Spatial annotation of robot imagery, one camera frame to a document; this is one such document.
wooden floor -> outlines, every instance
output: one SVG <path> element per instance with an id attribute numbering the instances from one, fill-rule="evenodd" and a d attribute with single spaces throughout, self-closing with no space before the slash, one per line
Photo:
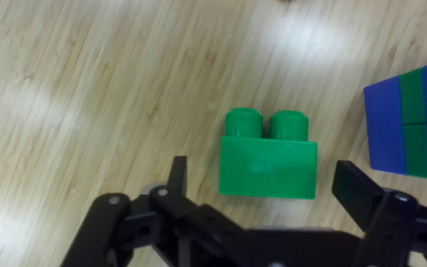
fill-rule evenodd
<path id="1" fill-rule="evenodd" d="M 368 168 L 362 96 L 423 64 L 420 0 L 0 0 L 0 266 L 58 266 L 98 195 L 138 196 L 175 155 L 190 158 L 188 198 L 245 228 L 360 235 L 331 195 L 338 159 L 427 205 L 427 182 Z M 306 112 L 314 202 L 218 195 L 237 106 Z M 142 250 L 134 265 L 162 262 Z"/>

wood grain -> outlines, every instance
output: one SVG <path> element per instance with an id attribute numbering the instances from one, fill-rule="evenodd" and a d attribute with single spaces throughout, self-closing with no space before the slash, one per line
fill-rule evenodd
<path id="1" fill-rule="evenodd" d="M 98 195 L 135 198 L 175 155 L 190 158 L 188 198 L 245 228 L 360 235 L 331 195 L 338 159 L 427 205 L 427 182 L 368 168 L 362 100 L 423 64 L 420 0 L 0 0 L 0 266 L 58 266 Z M 314 202 L 217 193 L 237 106 L 306 112 Z M 163 266 L 150 250 L 134 265 Z"/>

lego stud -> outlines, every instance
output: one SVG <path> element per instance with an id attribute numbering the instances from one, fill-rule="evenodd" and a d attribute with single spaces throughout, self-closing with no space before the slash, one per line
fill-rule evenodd
<path id="1" fill-rule="evenodd" d="M 233 109 L 225 116 L 225 136 L 261 139 L 263 116 L 254 109 Z"/>
<path id="2" fill-rule="evenodd" d="M 307 141 L 309 119 L 295 110 L 280 110 L 270 119 L 270 139 Z"/>

green lego brick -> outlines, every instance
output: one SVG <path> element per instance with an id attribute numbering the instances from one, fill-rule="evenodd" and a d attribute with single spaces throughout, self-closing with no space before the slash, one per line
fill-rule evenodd
<path id="1" fill-rule="evenodd" d="M 220 193 L 228 196 L 313 199 L 317 144 L 307 141 L 309 119 L 292 110 L 270 119 L 270 139 L 261 139 L 263 118 L 251 109 L 225 116 L 221 140 Z"/>
<path id="2" fill-rule="evenodd" d="M 220 193 L 314 199 L 317 144 L 223 137 Z"/>
<path id="3" fill-rule="evenodd" d="M 406 174 L 427 179 L 427 125 L 403 127 Z"/>
<path id="4" fill-rule="evenodd" d="M 399 78 L 402 98 L 402 124 L 426 124 L 423 70 L 414 70 Z"/>

green stripe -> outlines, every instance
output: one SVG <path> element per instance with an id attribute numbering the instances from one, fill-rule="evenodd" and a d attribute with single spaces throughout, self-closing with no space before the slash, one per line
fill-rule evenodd
<path id="1" fill-rule="evenodd" d="M 402 124 L 426 124 L 426 104 L 423 90 L 423 69 L 399 78 L 402 96 Z"/>
<path id="2" fill-rule="evenodd" d="M 403 127 L 406 174 L 427 179 L 427 125 Z"/>

